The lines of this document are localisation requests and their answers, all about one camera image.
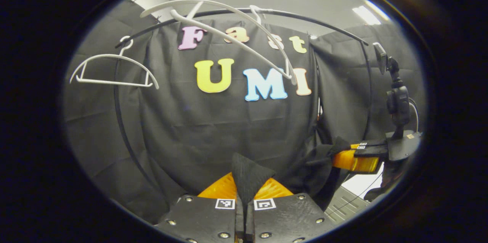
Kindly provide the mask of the rectangular ceiling light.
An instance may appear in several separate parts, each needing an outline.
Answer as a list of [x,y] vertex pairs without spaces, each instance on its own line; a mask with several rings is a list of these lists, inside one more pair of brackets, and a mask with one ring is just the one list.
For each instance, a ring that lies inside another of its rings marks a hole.
[[371,1],[364,0],[362,5],[352,7],[352,11],[367,25],[391,23],[391,18]]

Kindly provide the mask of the black knit jacket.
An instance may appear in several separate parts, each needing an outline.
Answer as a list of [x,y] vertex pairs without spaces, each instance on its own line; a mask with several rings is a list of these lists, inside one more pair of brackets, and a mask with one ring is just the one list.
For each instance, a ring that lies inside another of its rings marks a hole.
[[348,170],[333,166],[333,158],[351,144],[336,137],[331,145],[318,145],[295,160],[285,170],[274,170],[240,154],[233,154],[232,170],[238,196],[248,204],[270,178],[274,178],[293,194],[306,193],[325,211],[337,189],[349,176]]

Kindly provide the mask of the grey slatted panel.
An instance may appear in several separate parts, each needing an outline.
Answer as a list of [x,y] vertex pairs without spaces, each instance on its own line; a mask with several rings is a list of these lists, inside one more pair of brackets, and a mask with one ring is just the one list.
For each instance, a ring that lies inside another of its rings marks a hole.
[[324,213],[333,224],[338,225],[354,217],[369,204],[369,201],[365,201],[345,187],[340,186],[335,191]]

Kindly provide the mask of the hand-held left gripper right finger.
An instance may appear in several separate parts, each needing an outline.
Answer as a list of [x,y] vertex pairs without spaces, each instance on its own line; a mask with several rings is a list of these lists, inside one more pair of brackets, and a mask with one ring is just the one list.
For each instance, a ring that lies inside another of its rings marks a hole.
[[244,243],[307,243],[334,226],[308,194],[270,178],[247,204]]

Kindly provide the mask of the black backdrop cloth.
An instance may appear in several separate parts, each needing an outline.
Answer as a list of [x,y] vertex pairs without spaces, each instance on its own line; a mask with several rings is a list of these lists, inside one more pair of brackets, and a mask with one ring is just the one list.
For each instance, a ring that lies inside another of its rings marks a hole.
[[392,24],[355,26],[352,34],[324,35],[266,18],[263,26],[282,44],[297,73],[292,85],[275,69],[237,45],[179,22],[135,38],[124,56],[151,71],[159,88],[145,83],[145,70],[113,58],[89,62],[84,78],[71,79],[91,56],[116,54],[124,36],[156,25],[140,18],[130,0],[105,13],[89,31],[68,67],[64,119],[72,150],[101,191],[132,213],[156,224],[184,194],[197,195],[231,170],[234,154],[272,169],[294,193],[306,192],[327,207],[351,175],[316,160],[322,145],[341,137],[350,143],[393,131],[373,43],[399,62],[400,76],[418,112],[425,113],[420,54]]

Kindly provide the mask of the black metal clothes rack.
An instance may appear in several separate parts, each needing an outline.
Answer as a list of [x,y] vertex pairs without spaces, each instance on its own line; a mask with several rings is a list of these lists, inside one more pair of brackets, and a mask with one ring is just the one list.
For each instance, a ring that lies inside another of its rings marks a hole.
[[[230,40],[172,18],[129,36],[150,34],[142,62],[160,88],[114,87],[120,133],[134,164],[166,200],[201,190],[230,170],[235,152],[257,156],[272,168],[286,167],[315,142],[323,76],[313,49],[318,39],[285,29],[289,41],[271,32],[260,13],[319,24],[359,43],[354,34],[295,13],[237,8],[260,20],[283,48],[297,84]],[[275,43],[255,24],[218,6],[193,17],[266,57],[281,71],[285,62]]]

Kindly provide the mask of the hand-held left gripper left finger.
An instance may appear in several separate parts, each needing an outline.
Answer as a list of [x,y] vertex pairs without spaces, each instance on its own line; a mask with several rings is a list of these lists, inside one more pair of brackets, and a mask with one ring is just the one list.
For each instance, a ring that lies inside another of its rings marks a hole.
[[185,243],[243,243],[243,206],[232,173],[198,195],[183,195],[157,229]]

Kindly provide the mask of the white plastic clothes hanger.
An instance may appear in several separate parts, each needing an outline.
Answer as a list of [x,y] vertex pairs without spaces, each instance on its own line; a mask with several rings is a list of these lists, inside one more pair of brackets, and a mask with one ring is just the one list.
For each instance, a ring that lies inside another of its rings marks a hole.
[[[250,17],[249,15],[245,14],[243,11],[238,10],[237,8],[234,8],[230,5],[226,5],[226,4],[223,4],[220,2],[215,2],[215,1],[209,1],[209,0],[174,0],[174,1],[168,1],[168,2],[164,2],[164,3],[160,3],[158,5],[154,5],[154,6],[148,8],[146,10],[143,10],[143,12],[140,14],[140,17],[144,18],[144,17],[147,17],[150,14],[157,12],[159,10],[163,10],[165,8],[168,8],[168,7],[174,7],[176,5],[184,5],[184,4],[194,4],[194,7],[192,8],[192,10],[190,10],[188,15],[186,17],[184,17],[181,14],[179,14],[178,12],[176,12],[176,10],[171,10],[171,12],[170,12],[171,17],[173,17],[174,19],[176,19],[177,21],[179,21],[181,23],[187,23],[187,24],[190,24],[193,26],[197,26],[201,29],[205,29],[206,31],[208,31],[214,35],[218,35],[221,38],[230,40],[233,44],[235,44],[235,45],[239,46],[241,49],[253,54],[255,57],[260,59],[262,62],[264,62],[265,64],[270,66],[272,69],[275,69],[277,72],[282,74],[282,76],[284,76],[284,78],[289,79],[293,85],[297,84],[297,79],[296,79],[293,67],[291,65],[291,62],[288,59],[288,56],[286,55],[285,51],[283,50],[283,48],[281,48],[279,46],[278,41],[273,37],[273,35],[267,29],[265,29],[265,27],[263,27],[261,25],[260,20],[255,20],[252,17]],[[281,71],[270,60],[268,60],[266,57],[263,57],[263,55],[256,52],[252,48],[248,47],[243,42],[239,41],[237,38],[229,36],[228,34],[222,32],[218,29],[215,29],[212,26],[208,26],[206,24],[203,24],[199,21],[194,20],[193,17],[199,11],[200,7],[204,4],[222,7],[225,10],[228,10],[231,13],[237,14],[238,16],[240,16],[244,19],[247,19],[251,23],[255,24],[255,26],[258,27],[258,29],[261,29],[271,39],[271,41],[273,43],[275,43],[276,47],[278,48],[279,52],[281,53],[282,57],[284,58],[285,70]]]
[[[123,41],[128,41],[128,45],[123,45],[121,48],[120,52],[118,54],[97,54],[94,56],[91,56],[87,59],[85,59],[83,62],[81,62],[78,67],[75,68],[75,70],[72,72],[69,83],[72,83],[72,81],[75,79],[79,83],[87,83],[87,84],[103,84],[103,85],[126,85],[126,86],[131,86],[131,87],[141,87],[141,88],[150,88],[154,87],[155,89],[159,89],[159,83],[156,80],[155,76],[153,73],[145,67],[143,64],[139,63],[138,61],[135,61],[129,57],[124,56],[124,52],[128,50],[129,48],[132,48],[134,41],[129,40],[129,36],[124,36],[123,38],[120,39],[121,42]],[[84,73],[87,69],[87,65],[97,59],[101,58],[113,58],[117,60],[124,60],[131,62],[137,66],[139,66],[142,70],[145,71],[145,81],[143,84],[138,84],[138,83],[129,83],[129,82],[121,82],[121,81],[116,81],[116,80],[98,80],[98,79],[87,79],[84,78]]]

